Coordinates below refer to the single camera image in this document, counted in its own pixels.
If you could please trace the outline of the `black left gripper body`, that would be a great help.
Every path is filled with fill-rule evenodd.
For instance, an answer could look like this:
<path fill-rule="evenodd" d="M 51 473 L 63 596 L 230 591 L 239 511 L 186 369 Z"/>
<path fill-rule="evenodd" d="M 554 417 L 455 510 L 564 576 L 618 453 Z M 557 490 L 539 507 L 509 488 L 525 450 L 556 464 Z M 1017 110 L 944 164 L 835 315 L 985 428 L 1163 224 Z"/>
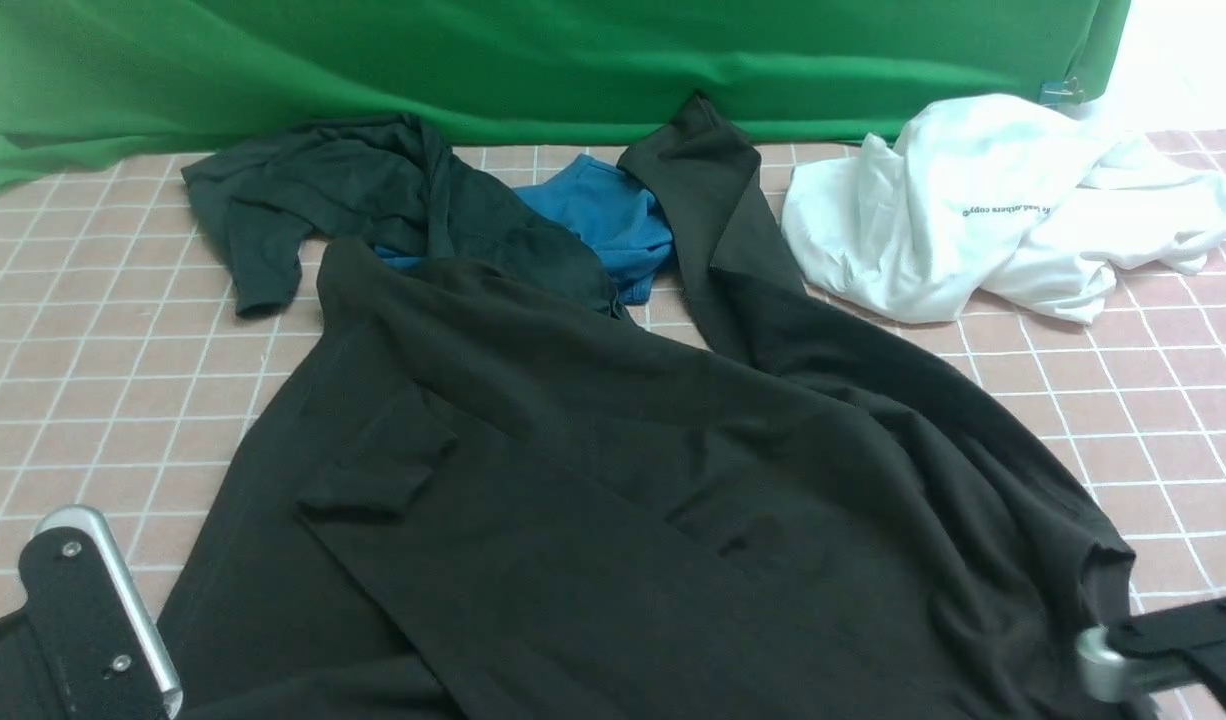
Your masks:
<path fill-rule="evenodd" d="M 34 635 L 25 610 L 0 618 L 0 719 L 47 719 L 47 694 L 40 673 Z"/>

